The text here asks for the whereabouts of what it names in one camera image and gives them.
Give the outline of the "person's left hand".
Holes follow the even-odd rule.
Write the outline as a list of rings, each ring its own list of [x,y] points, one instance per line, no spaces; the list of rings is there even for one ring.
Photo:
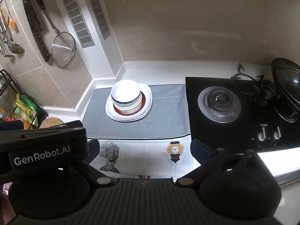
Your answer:
[[[16,217],[16,214],[11,206],[9,197],[4,191],[4,185],[1,184],[1,205],[0,205],[0,222],[1,225],[8,224],[11,220]]]

